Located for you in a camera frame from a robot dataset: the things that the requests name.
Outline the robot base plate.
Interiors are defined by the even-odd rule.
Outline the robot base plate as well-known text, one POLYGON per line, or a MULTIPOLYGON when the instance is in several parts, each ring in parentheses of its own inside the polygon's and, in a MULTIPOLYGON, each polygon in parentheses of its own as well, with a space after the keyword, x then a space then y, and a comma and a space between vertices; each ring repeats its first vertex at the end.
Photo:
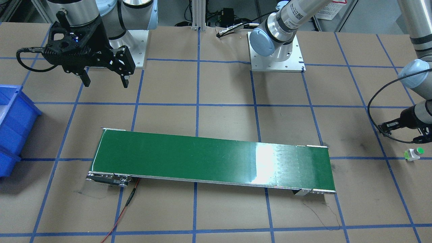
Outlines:
POLYGON ((135 62, 136 69, 144 69, 147 48, 150 39, 150 31, 148 30, 129 30, 128 46, 135 62))
POLYGON ((250 44, 247 33, 252 71, 260 72, 302 72, 306 71, 297 36, 290 45, 283 45, 270 56, 259 55, 250 44))

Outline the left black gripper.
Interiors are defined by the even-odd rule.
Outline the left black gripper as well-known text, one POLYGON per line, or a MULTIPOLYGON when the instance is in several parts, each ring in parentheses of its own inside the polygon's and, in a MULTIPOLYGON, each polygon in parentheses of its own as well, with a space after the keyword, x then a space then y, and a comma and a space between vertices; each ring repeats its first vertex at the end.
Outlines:
POLYGON ((391 135, 391 131, 402 128, 416 129, 420 134, 422 134, 421 130, 417 126, 419 119, 415 114, 416 106, 417 105, 404 109, 401 112, 400 117, 394 120, 379 124, 378 128, 380 129, 381 134, 391 135))

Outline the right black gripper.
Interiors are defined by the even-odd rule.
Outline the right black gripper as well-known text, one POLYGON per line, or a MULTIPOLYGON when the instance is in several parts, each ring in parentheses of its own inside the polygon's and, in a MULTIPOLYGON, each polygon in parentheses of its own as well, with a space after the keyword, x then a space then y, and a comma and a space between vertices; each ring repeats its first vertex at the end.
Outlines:
MULTIPOLYGON (((101 20, 94 20, 91 24, 98 23, 100 26, 102 26, 102 29, 104 31, 104 35, 107 37, 105 28, 103 26, 103 23, 101 20)), ((102 49, 102 51, 98 51, 96 54, 97 62, 95 66, 85 66, 85 67, 63 67, 63 70, 67 73, 73 73, 73 74, 79 74, 80 79, 85 87, 89 87, 91 83, 91 79, 88 76, 87 71, 85 70, 86 67, 103 67, 108 68, 110 71, 114 71, 117 74, 122 76, 122 84, 124 88, 128 88, 129 85, 129 78, 131 74, 134 74, 135 71, 135 63, 132 58, 132 55, 126 46, 121 46, 118 49, 112 48, 112 46, 109 43, 109 40, 107 41, 108 45, 102 49)))

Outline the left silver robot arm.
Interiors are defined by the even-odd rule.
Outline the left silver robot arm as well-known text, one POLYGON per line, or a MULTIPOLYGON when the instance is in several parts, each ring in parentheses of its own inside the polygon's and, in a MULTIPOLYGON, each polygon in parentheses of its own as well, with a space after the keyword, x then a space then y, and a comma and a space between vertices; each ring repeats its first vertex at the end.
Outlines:
MULTIPOLYGON (((270 56, 283 45, 292 43, 297 29, 313 15, 326 7, 328 0, 284 1, 249 35, 252 49, 260 56, 270 56)), ((404 109, 400 116, 375 125, 378 131, 391 138, 393 130, 417 129, 420 136, 411 143, 431 142, 431 1, 399 0, 398 6, 408 29, 417 59, 407 64, 398 74, 400 81, 423 98, 423 101, 404 109)))

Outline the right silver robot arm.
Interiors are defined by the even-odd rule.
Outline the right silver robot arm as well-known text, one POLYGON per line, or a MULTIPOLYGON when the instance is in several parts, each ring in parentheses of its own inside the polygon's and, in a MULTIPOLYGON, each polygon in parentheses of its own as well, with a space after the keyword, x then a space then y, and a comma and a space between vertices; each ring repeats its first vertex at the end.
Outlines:
POLYGON ((42 56, 90 85, 86 67, 107 68, 124 88, 134 74, 130 31, 153 30, 158 24, 157 0, 49 0, 56 16, 42 56))

